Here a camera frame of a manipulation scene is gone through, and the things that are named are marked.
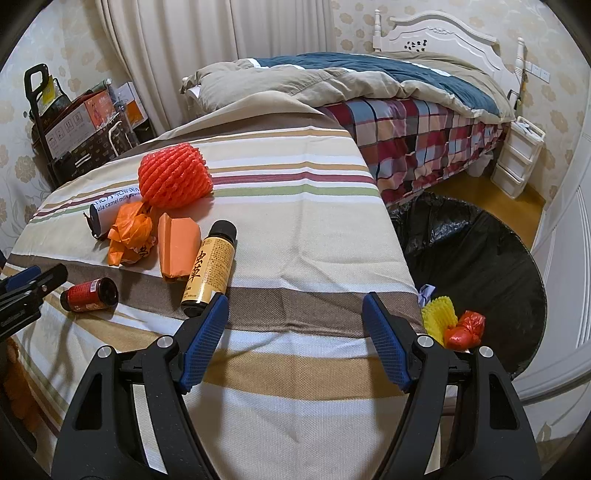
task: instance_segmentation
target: wooden floor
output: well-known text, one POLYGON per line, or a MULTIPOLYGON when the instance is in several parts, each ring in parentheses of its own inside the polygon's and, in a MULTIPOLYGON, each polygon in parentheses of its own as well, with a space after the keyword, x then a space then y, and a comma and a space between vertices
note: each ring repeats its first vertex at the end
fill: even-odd
POLYGON ((478 205, 509 225, 528 248, 534 243, 544 199, 530 187, 511 200, 488 177, 473 178, 462 172, 429 191, 478 205))

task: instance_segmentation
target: silver screw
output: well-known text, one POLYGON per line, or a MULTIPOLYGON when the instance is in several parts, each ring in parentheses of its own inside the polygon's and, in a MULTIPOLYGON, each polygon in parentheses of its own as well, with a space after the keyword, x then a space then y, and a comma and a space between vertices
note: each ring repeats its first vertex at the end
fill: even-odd
POLYGON ((113 351, 113 349, 110 346, 105 345, 105 346, 102 346, 99 348, 98 355, 101 358, 107 358, 111 354, 112 351, 113 351))
POLYGON ((488 346, 481 346, 478 351, 480 352, 480 354, 486 358, 490 358, 494 355, 492 348, 488 347, 488 346))
POLYGON ((168 348, 172 344, 173 344, 173 338, 168 335, 160 337, 158 339, 158 341, 156 342, 156 345, 158 345, 160 348, 168 348))
POLYGON ((423 346, 425 348, 433 346, 433 339, 431 337, 428 337, 427 335, 421 335, 418 338, 417 342, 420 346, 423 346))

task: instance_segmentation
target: beige curtain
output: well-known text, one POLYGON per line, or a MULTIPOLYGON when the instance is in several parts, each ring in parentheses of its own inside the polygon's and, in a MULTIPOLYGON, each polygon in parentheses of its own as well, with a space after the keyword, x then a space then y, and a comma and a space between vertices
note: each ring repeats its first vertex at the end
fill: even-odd
POLYGON ((329 0, 96 0, 158 134, 189 121, 181 79, 244 57, 334 50, 329 0))

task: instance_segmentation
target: red crumpled plastic wrapper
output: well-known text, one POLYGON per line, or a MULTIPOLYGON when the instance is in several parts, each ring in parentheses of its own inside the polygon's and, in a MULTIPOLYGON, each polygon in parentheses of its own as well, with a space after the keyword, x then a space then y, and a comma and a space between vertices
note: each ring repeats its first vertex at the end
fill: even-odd
POLYGON ((107 256, 110 266, 133 264, 148 256, 156 243, 150 213, 151 207, 145 202, 121 205, 108 236, 111 240, 107 256))
POLYGON ((189 205, 213 190, 201 152, 188 143, 147 154, 139 165, 138 178, 142 198, 163 209, 189 205))
POLYGON ((484 334, 485 317, 467 310, 454 328, 443 333, 445 346, 451 350, 464 351, 480 345, 484 334))

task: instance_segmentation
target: black garbage bag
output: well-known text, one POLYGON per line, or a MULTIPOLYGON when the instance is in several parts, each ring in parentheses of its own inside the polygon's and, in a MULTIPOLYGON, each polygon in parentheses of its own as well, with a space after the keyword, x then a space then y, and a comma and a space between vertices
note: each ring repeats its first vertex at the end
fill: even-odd
POLYGON ((544 335, 546 294, 538 268, 517 234, 470 203, 423 193, 390 213, 417 289, 449 296, 456 315, 486 317, 482 344, 511 378, 532 361, 544 335))

